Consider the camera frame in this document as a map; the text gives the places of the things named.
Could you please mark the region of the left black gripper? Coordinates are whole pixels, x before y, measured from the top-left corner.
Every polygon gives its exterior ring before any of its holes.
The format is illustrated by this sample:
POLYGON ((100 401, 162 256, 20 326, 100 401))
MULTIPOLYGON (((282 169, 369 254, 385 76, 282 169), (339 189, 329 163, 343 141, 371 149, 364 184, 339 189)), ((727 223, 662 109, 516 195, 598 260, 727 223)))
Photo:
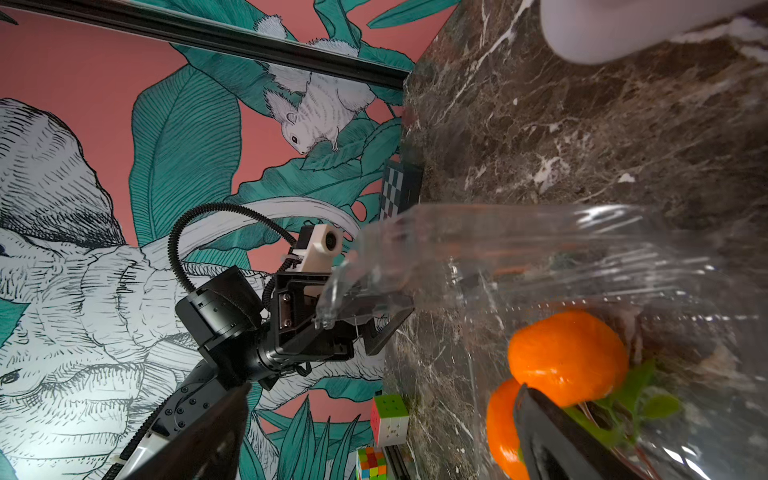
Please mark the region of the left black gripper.
MULTIPOLYGON (((328 273, 284 271, 274 276, 270 324, 261 338, 261 376, 280 378, 290 372, 306 376, 317 362, 350 360, 361 337, 368 356, 378 355, 415 310, 403 293, 361 298, 363 323, 337 320, 328 328, 316 307, 328 273)), ((244 440, 247 396, 242 385, 208 409, 202 418, 150 457, 128 479, 234 479, 244 440)))

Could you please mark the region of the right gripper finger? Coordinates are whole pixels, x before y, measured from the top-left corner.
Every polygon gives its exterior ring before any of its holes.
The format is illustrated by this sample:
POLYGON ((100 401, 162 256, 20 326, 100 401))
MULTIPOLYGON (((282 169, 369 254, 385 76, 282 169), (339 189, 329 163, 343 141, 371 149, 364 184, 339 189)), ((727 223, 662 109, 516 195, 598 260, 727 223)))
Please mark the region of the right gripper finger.
POLYGON ((639 476, 542 392, 526 385, 514 421, 531 479, 607 480, 639 476))

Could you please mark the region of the orange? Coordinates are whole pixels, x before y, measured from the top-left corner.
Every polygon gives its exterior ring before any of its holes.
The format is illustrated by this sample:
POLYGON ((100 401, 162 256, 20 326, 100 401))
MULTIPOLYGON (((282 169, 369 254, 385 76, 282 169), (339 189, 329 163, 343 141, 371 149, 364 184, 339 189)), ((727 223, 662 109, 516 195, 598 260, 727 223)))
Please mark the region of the orange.
POLYGON ((559 407, 600 400, 620 387, 629 357, 619 335, 582 310, 569 310, 517 331, 508 343, 511 375, 559 407))
POLYGON ((505 381, 491 395, 486 429, 488 446, 496 464, 510 479, 528 480, 520 439, 514 421, 514 406, 521 385, 514 379, 505 381))

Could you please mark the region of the clear container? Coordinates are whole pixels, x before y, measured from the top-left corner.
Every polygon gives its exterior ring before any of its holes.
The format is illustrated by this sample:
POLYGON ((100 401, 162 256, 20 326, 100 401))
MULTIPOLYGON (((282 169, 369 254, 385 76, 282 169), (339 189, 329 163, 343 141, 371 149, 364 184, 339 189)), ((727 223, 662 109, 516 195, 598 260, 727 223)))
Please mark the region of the clear container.
POLYGON ((385 348, 418 477, 767 475, 767 276, 651 209, 420 205, 317 317, 385 348))

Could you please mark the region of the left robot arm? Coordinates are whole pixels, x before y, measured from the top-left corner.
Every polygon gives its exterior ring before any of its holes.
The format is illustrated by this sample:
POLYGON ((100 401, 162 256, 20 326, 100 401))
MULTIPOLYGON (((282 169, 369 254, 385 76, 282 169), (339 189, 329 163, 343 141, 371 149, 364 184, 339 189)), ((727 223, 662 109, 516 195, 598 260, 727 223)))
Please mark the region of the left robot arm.
POLYGON ((272 300, 260 298, 237 267, 187 291, 177 316, 202 361, 141 425, 108 479, 193 479, 235 475, 245 440, 246 396, 285 378, 380 353, 414 310, 411 296, 344 284, 319 273, 280 272, 272 300))

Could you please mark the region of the red cube on table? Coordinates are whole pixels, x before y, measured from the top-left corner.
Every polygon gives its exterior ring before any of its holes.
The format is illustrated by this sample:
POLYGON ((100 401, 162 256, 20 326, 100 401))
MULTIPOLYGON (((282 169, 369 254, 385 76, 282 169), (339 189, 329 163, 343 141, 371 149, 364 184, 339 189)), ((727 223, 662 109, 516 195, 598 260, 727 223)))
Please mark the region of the red cube on table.
POLYGON ((373 399, 370 426, 378 448, 406 443, 410 415, 400 395, 378 395, 373 399))

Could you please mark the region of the black white checkerboard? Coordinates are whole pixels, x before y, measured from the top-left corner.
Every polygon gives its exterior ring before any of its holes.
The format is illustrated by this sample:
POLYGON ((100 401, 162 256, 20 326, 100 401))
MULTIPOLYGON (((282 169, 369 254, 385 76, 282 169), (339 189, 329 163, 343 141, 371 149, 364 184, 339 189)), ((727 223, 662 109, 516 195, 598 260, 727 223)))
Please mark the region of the black white checkerboard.
POLYGON ((388 160, 382 176, 379 219, 386 220, 397 216, 416 205, 419 202, 422 179, 421 167, 388 160))

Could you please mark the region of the white plastic basket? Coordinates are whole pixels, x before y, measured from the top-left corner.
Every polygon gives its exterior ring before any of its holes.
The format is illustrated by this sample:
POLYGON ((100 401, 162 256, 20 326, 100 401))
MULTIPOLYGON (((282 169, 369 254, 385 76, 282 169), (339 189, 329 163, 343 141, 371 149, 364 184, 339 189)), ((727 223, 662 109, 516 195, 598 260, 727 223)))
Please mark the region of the white plastic basket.
POLYGON ((543 36, 562 59, 610 62, 760 4, 758 0, 542 0, 543 36))

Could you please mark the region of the colourful cube on rail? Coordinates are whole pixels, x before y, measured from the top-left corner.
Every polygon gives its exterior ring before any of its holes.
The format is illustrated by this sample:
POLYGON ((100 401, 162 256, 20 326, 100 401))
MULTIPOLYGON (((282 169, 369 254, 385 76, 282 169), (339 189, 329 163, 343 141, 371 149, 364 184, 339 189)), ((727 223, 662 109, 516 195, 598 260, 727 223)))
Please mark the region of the colourful cube on rail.
POLYGON ((356 453, 356 480, 387 480, 390 467, 381 448, 360 448, 356 453))

